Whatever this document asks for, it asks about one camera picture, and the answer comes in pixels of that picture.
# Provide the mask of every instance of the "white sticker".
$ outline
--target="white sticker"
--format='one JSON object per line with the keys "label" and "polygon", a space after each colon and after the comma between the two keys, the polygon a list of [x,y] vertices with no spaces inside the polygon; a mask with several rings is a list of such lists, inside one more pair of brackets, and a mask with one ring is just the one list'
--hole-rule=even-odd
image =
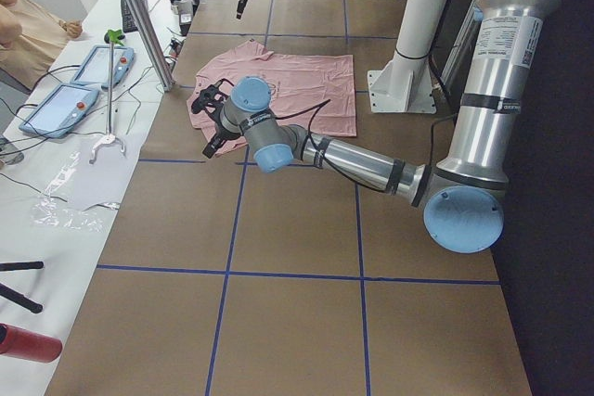
{"label": "white sticker", "polygon": [[542,29],[542,20],[506,16],[485,19],[476,40],[473,59],[505,59],[530,68]]}

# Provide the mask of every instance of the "red bottle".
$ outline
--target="red bottle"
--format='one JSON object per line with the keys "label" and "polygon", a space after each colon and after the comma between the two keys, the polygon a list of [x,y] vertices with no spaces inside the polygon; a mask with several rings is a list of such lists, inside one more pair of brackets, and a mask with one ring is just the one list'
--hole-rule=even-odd
{"label": "red bottle", "polygon": [[52,362],[62,352],[60,339],[0,324],[0,354],[35,362]]}

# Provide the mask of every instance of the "blue grid line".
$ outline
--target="blue grid line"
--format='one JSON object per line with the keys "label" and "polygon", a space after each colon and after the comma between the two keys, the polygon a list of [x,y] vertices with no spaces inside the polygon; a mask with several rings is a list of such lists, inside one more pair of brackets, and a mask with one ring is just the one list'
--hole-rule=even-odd
{"label": "blue grid line", "polygon": [[346,0],[342,0],[342,10],[344,12],[344,39],[346,39],[346,43],[348,44],[348,41],[349,41],[349,19],[348,19],[347,8],[346,8]]}
{"label": "blue grid line", "polygon": [[160,158],[140,158],[138,162],[162,162],[162,163],[178,163],[178,164],[205,164],[204,160],[166,160]]}
{"label": "blue grid line", "polygon": [[[248,160],[248,156],[250,154],[250,149],[248,148],[245,151],[245,159]],[[214,340],[213,340],[213,351],[211,353],[211,362],[208,368],[208,378],[206,381],[206,389],[204,391],[205,396],[210,396],[211,394],[211,385],[213,384],[213,373],[214,373],[214,362],[216,360],[216,352],[219,345],[219,336],[221,334],[221,324],[223,323],[223,310],[225,308],[225,299],[226,299],[226,287],[229,282],[229,271],[231,270],[231,260],[233,259],[233,248],[235,247],[235,237],[238,231],[238,223],[239,223],[239,212],[241,211],[241,200],[243,199],[243,187],[245,186],[245,177],[246,172],[248,171],[247,166],[243,166],[243,171],[241,172],[241,181],[239,183],[239,192],[238,192],[238,204],[235,208],[235,220],[233,222],[233,231],[231,233],[231,241],[229,242],[229,254],[226,259],[226,273],[225,273],[225,280],[223,281],[223,291],[221,292],[221,303],[219,304],[219,314],[216,319],[216,329],[214,330]]]}
{"label": "blue grid line", "polygon": [[[248,166],[257,166],[258,165],[258,163],[254,162],[254,161],[235,161],[235,164],[238,166],[243,166],[244,164],[248,165]],[[297,164],[297,163],[292,162],[291,164],[288,164],[285,167],[307,167],[307,168],[314,167],[315,168],[316,166],[313,164]]]}
{"label": "blue grid line", "polygon": [[388,283],[412,283],[421,285],[468,285],[468,286],[499,286],[497,280],[461,280],[448,278],[411,278],[411,277],[370,277],[357,275],[325,275],[325,274],[298,274],[298,273],[268,273],[257,271],[220,271],[210,269],[192,268],[165,268],[151,266],[133,266],[118,264],[98,264],[97,269],[110,269],[115,271],[138,271],[145,273],[173,273],[173,274],[196,274],[196,275],[226,275],[244,277],[268,277],[268,278],[301,278],[307,280],[342,280],[348,282],[388,282]]}
{"label": "blue grid line", "polygon": [[[347,39],[354,39],[352,36],[347,36]],[[191,89],[194,90],[194,86],[192,85],[179,85],[180,88],[186,88],[186,89]],[[355,90],[355,93],[369,93],[369,90]]]}
{"label": "blue grid line", "polygon": [[[188,34],[193,34],[197,36],[258,36],[258,37],[310,37],[310,38],[324,38],[324,39],[343,39],[344,36],[342,35],[326,35],[326,34],[292,34],[292,33],[279,33],[279,32],[270,32],[266,34],[251,32],[246,34],[244,32],[189,32]],[[348,36],[349,39],[382,39],[382,40],[390,40],[395,41],[396,37],[390,36]]]}
{"label": "blue grid line", "polygon": [[205,275],[224,275],[225,271],[216,271],[210,269],[190,269],[190,268],[159,268],[153,266],[128,266],[119,264],[98,264],[97,269],[108,269],[112,271],[136,271],[139,273],[174,273],[174,274],[205,274]]}
{"label": "blue grid line", "polygon": [[363,259],[363,228],[361,226],[361,202],[359,199],[359,186],[355,184],[355,210],[356,210],[356,241],[359,249],[359,275],[361,281],[361,318],[363,323],[363,352],[365,356],[365,388],[367,396],[371,396],[371,368],[369,366],[369,341],[368,341],[368,309],[365,297],[365,262]]}

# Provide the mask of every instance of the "white desk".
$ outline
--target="white desk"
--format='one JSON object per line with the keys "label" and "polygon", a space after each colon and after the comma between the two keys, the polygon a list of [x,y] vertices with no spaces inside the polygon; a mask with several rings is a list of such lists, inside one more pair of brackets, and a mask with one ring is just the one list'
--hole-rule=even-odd
{"label": "white desk", "polygon": [[[172,37],[168,28],[179,32],[177,17],[171,12],[168,0],[148,0],[148,3],[149,9],[152,8],[153,26],[161,47],[165,48]],[[66,46],[52,68],[80,64],[93,45],[104,44],[103,36],[107,29],[117,30],[121,27],[120,0],[99,0],[84,20],[84,34]],[[138,32],[129,33],[124,43],[134,48],[136,61],[125,80],[114,90],[114,97],[125,91],[140,77],[143,69],[151,65]],[[74,70],[63,71],[57,76],[68,82],[73,74]],[[51,76],[44,78],[28,102],[39,103],[56,84],[57,81]],[[135,87],[134,94],[141,100],[142,106],[137,112],[131,134],[146,136],[162,96],[161,84],[154,70]],[[96,107],[104,106],[106,101],[107,94],[101,93]],[[118,112],[113,122],[118,136],[125,133],[136,108],[137,102],[129,95],[118,100]],[[30,112],[31,109],[24,109],[19,115],[24,118]],[[105,132],[105,112],[103,109],[88,116],[76,128],[76,132]],[[28,137],[19,130],[19,123],[20,120],[15,119],[6,129],[5,135],[15,146],[23,149],[38,140],[19,141]],[[21,163],[5,166],[0,172],[45,190],[59,176],[63,167],[72,165],[72,157],[79,150],[81,139],[90,137],[69,134],[60,140],[48,140],[26,150]],[[55,195],[68,198],[67,192],[62,188]],[[0,262],[43,261],[45,264],[42,270],[0,274],[0,283],[44,305],[41,313],[33,314],[11,301],[0,299],[0,322],[59,338],[65,344],[116,211],[93,208],[84,213],[75,212],[77,219],[86,216],[98,226],[91,228],[88,224],[79,224],[81,228],[73,229],[66,227],[66,218],[73,211],[68,209],[67,204],[58,201],[57,225],[37,224],[32,215],[40,202],[42,198],[38,193],[0,177]],[[51,364],[39,364],[0,355],[0,394],[43,395],[57,365],[58,360]]]}

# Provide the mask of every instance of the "blue joint cap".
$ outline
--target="blue joint cap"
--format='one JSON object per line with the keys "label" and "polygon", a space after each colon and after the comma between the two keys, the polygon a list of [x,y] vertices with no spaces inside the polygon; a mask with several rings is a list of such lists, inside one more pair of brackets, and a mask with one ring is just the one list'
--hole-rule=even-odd
{"label": "blue joint cap", "polygon": [[473,6],[472,13],[473,13],[472,20],[474,20],[475,22],[483,21],[484,14],[483,14],[483,11],[481,11],[481,8],[479,8],[478,6]]}
{"label": "blue joint cap", "polygon": [[246,76],[231,90],[231,101],[238,109],[256,113],[268,109],[270,87],[264,79]]}
{"label": "blue joint cap", "polygon": [[271,144],[260,148],[253,154],[253,158],[262,172],[270,173],[291,164],[293,152],[286,144]]}
{"label": "blue joint cap", "polygon": [[503,210],[488,192],[455,185],[433,195],[423,213],[429,235],[439,245],[460,253],[489,248],[503,231]]}

